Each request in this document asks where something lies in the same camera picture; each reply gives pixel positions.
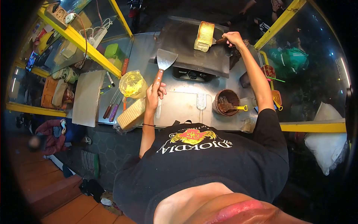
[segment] sandal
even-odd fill
[[[92,144],[92,139],[88,136],[85,136],[84,139],[86,140],[86,142],[90,145]]]

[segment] hand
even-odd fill
[[[272,4],[272,10],[276,12],[279,9],[279,7],[280,5],[276,1],[274,1],[274,3]]]
[[[146,113],[155,113],[156,108],[158,107],[158,97],[163,99],[163,95],[166,95],[166,90],[163,88],[166,86],[165,83],[156,82],[154,85],[150,85],[147,89],[147,96],[145,98],[145,112]]]
[[[64,129],[62,129],[62,134],[65,135],[66,134],[66,127]]]
[[[224,33],[222,37],[228,39],[226,43],[229,45],[229,47],[233,47],[235,45],[237,50],[246,48],[246,45],[244,44],[239,32]]]
[[[245,15],[246,9],[241,10],[241,11],[239,12],[239,14],[241,14],[241,13]]]

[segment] smartphone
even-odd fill
[[[36,61],[38,56],[39,56],[38,53],[32,51],[31,56],[30,56],[29,60],[26,63],[26,67],[25,67],[26,71],[31,72],[31,69],[34,66],[34,63],[35,63],[35,61]]]

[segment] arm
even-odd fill
[[[255,0],[250,0],[245,7],[240,11],[240,13],[246,13],[246,11],[251,8],[254,4],[256,4]]]
[[[278,19],[278,16],[275,12],[272,12],[272,22],[276,22],[276,20]]]
[[[154,85],[150,85],[147,89],[147,96],[145,98],[145,112],[144,112],[144,121],[143,124],[143,133],[142,133],[142,141],[140,143],[139,157],[142,158],[144,153],[150,149],[154,140],[155,133],[154,127],[150,125],[154,125],[154,114],[156,108],[158,107],[158,96],[163,99],[163,94],[166,95],[166,90],[163,88],[166,86],[165,83],[159,82]]]
[[[240,51],[241,56],[244,60],[247,74],[250,80],[252,90],[256,97],[256,102],[258,106],[258,113],[266,108],[274,110],[274,102],[272,99],[270,85],[261,71],[261,68],[256,63],[255,59],[251,55],[250,51],[245,46],[239,32],[228,32],[224,33],[223,37],[228,39],[227,43],[230,47],[233,45]]]
[[[271,15],[271,18],[272,18],[272,22],[276,22],[276,20],[278,19],[278,16],[277,16],[277,10],[279,9],[279,4],[277,2],[274,2],[272,4],[272,15]]]
[[[61,126],[61,120],[48,120],[45,123],[43,123],[42,125],[40,125],[37,129],[36,132],[44,132],[45,130],[48,130],[52,127],[56,127],[56,126]]]
[[[66,139],[66,137],[63,134],[61,134],[60,137],[58,137],[58,141],[57,141],[56,145],[46,147],[44,154],[52,155],[52,154],[55,154],[56,152],[61,151],[63,144],[65,143],[65,139]]]

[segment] flat hot plate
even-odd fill
[[[173,66],[229,78],[229,53],[226,44],[214,44],[207,52],[194,49],[199,20],[169,16],[149,62],[156,63],[158,48],[178,54]],[[228,27],[215,24],[213,37],[221,39]]]

